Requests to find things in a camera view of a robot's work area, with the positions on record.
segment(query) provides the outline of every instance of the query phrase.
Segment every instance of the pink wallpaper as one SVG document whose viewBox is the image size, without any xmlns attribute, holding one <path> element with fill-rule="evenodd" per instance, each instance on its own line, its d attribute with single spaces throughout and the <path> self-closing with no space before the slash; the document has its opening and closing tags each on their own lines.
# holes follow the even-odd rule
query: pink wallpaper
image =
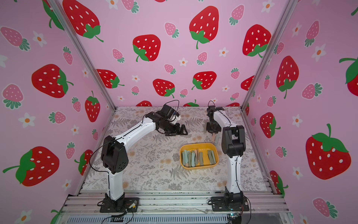
<svg viewBox="0 0 358 224">
<path fill-rule="evenodd" d="M 46 2 L 8 0 L 0 21 L 1 223 L 53 224 L 111 111 Z"/>
<path fill-rule="evenodd" d="M 248 118 L 295 223 L 353 223 L 357 4 L 300 1 L 249 102 Z"/>
<path fill-rule="evenodd" d="M 117 106 L 242 104 L 286 0 L 63 0 Z"/>
</svg>

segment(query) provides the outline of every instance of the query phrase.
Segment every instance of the white flower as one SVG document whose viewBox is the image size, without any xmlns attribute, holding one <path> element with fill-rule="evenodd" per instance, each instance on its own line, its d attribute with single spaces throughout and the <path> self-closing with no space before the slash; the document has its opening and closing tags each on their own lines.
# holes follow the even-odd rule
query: white flower
<svg viewBox="0 0 358 224">
<path fill-rule="evenodd" d="M 297 168 L 292 167 L 292 168 L 293 168 L 293 173 L 292 173 L 292 175 L 296 176 L 296 177 L 297 177 L 297 180 L 300 180 L 300 177 L 303 176 L 303 174 L 300 172 L 300 168 L 299 168 L 299 167 L 297 167 Z"/>
<path fill-rule="evenodd" d="M 67 188 L 71 187 L 71 181 L 72 180 L 66 179 L 65 184 L 62 185 L 62 187 L 65 188 L 65 191 L 67 190 Z"/>
<path fill-rule="evenodd" d="M 30 117 L 28 113 L 25 113 L 23 118 L 19 118 L 19 121 L 23 123 L 23 127 L 26 128 L 28 125 L 35 126 L 35 116 Z"/>
<path fill-rule="evenodd" d="M 109 3 L 110 9 L 111 8 L 118 9 L 118 7 L 117 7 L 118 0 L 106 0 L 106 2 Z"/>
<path fill-rule="evenodd" d="M 315 53 L 313 53 L 312 58 L 316 58 L 316 62 L 318 62 L 319 58 L 321 56 L 326 55 L 326 52 L 324 51 L 324 48 L 326 47 L 326 44 L 323 44 L 321 47 L 315 48 Z"/>
<path fill-rule="evenodd" d="M 14 223 L 24 224 L 25 222 L 30 221 L 31 220 L 31 216 L 30 216 L 31 212 L 32 212 L 32 209 L 28 212 L 22 211 L 20 218 L 18 218 Z"/>
<path fill-rule="evenodd" d="M 292 29 L 292 37 L 297 36 L 298 35 L 298 31 L 300 30 L 300 28 L 302 27 L 302 25 L 300 25 L 298 22 L 296 24 L 296 26 Z"/>
<path fill-rule="evenodd" d="M 44 40 L 44 35 L 42 33 L 38 34 L 34 31 L 34 38 L 33 41 L 38 42 L 40 47 L 42 47 L 44 44 L 47 44 L 47 42 Z"/>
<path fill-rule="evenodd" d="M 226 57 L 226 54 L 229 53 L 229 51 L 226 49 L 226 47 L 224 47 L 222 50 L 219 50 L 219 52 L 220 52 L 219 57 L 220 56 Z"/>
<path fill-rule="evenodd" d="M 263 5 L 263 8 L 262 8 L 261 12 L 263 13 L 266 11 L 267 13 L 269 13 L 270 8 L 273 7 L 275 4 L 272 2 L 272 0 L 268 0 L 268 1 L 264 1 L 262 3 L 262 5 Z"/>
<path fill-rule="evenodd" d="M 296 117 L 293 116 L 292 119 L 293 119 L 292 125 L 296 125 L 299 128 L 300 123 L 303 122 L 303 120 L 300 119 L 300 115 L 298 114 Z"/>
<path fill-rule="evenodd" d="M 73 128 L 71 128 L 72 135 L 78 134 L 79 127 L 77 127 L 75 124 L 73 125 Z"/>
<path fill-rule="evenodd" d="M 227 92 L 230 89 L 230 87 L 227 87 L 227 85 L 225 87 L 223 87 L 223 91 Z"/>
<path fill-rule="evenodd" d="M 179 60 L 179 62 L 180 62 L 180 66 L 184 65 L 186 67 L 188 61 L 186 61 L 185 58 L 183 58 Z"/>
</svg>

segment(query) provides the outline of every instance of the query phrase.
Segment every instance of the pink strawberry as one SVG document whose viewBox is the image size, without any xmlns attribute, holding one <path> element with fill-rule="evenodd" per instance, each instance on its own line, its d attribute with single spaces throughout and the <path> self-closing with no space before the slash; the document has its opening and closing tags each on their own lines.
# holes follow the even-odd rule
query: pink strawberry
<svg viewBox="0 0 358 224">
<path fill-rule="evenodd" d="M 170 73 L 171 75 L 174 75 L 176 73 L 176 70 L 172 65 L 165 64 L 164 69 L 167 73 Z"/>
<path fill-rule="evenodd" d="M 67 145 L 67 149 L 65 151 L 66 153 L 66 157 L 67 159 L 71 159 L 73 154 L 74 154 L 74 143 L 73 142 L 70 142 L 68 145 Z"/>
<path fill-rule="evenodd" d="M 203 65 L 204 62 L 208 59 L 208 53 L 206 53 L 205 51 L 200 53 L 198 55 L 198 60 L 197 60 L 197 64 L 198 65 Z"/>
<path fill-rule="evenodd" d="M 240 93 L 238 93 L 238 92 L 232 94 L 231 97 L 230 97 L 230 100 L 231 100 L 231 101 L 236 100 L 236 99 L 239 97 L 239 95 L 240 95 Z"/>
<path fill-rule="evenodd" d="M 4 26 L 0 28 L 0 31 L 10 44 L 19 47 L 22 51 L 30 50 L 29 42 L 25 38 L 22 38 L 18 31 Z"/>
<path fill-rule="evenodd" d="M 338 217 L 338 211 L 329 201 L 325 201 L 318 197 L 312 201 L 312 204 L 325 217 L 331 216 L 333 219 Z"/>
<path fill-rule="evenodd" d="M 175 27 L 173 23 L 165 23 L 164 25 L 166 34 L 172 36 L 173 38 L 177 38 L 179 36 L 179 30 Z"/>
<path fill-rule="evenodd" d="M 240 75 L 240 72 L 239 72 L 239 69 L 238 68 L 233 68 L 232 70 L 231 70 L 231 77 L 233 78 L 233 79 L 237 79 L 238 77 L 239 77 L 239 75 Z"/>
<path fill-rule="evenodd" d="M 316 20 L 312 23 L 311 27 L 306 33 L 305 47 L 309 47 L 313 44 L 314 38 L 317 37 L 319 33 L 319 20 Z"/>
<path fill-rule="evenodd" d="M 139 94 L 138 86 L 133 86 L 132 87 L 132 94 L 135 95 L 135 96 Z"/>
<path fill-rule="evenodd" d="M 56 113 L 55 112 L 50 113 L 50 116 L 48 118 L 50 119 L 50 122 L 52 123 L 56 122 L 56 124 L 61 124 L 66 120 L 66 116 L 59 111 L 57 111 Z"/>
<path fill-rule="evenodd" d="M 73 57 L 67 46 L 63 47 L 63 57 L 65 58 L 67 64 L 72 65 Z"/>
<path fill-rule="evenodd" d="M 321 84 L 309 84 L 303 91 L 302 91 L 302 97 L 308 100 L 313 99 L 313 97 L 317 97 L 322 93 L 323 87 Z"/>
<path fill-rule="evenodd" d="M 77 112 L 81 111 L 81 102 L 78 101 L 77 97 L 72 98 L 72 104 L 75 111 Z"/>
<path fill-rule="evenodd" d="M 231 26 L 235 26 L 239 20 L 244 15 L 244 5 L 239 5 L 231 12 L 231 17 L 229 18 L 229 23 Z"/>
</svg>

